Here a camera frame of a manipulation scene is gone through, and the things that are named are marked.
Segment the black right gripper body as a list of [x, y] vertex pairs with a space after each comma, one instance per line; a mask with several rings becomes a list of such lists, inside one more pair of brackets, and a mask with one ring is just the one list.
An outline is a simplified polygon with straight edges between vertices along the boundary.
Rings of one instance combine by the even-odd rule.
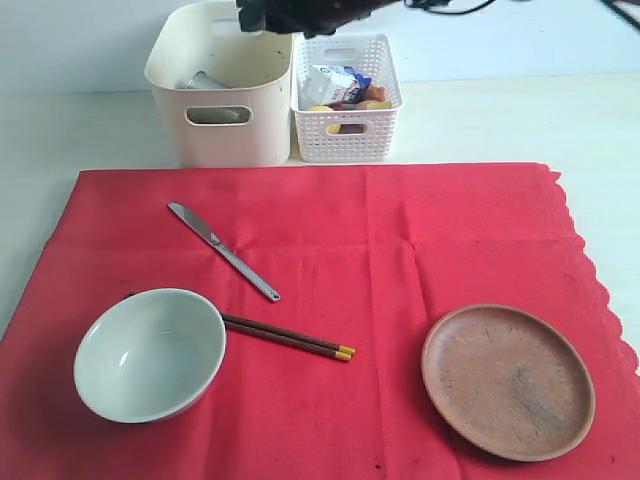
[[265, 29], [276, 34], [303, 33], [308, 38], [333, 35], [338, 28], [391, 4], [384, 0], [266, 1]]

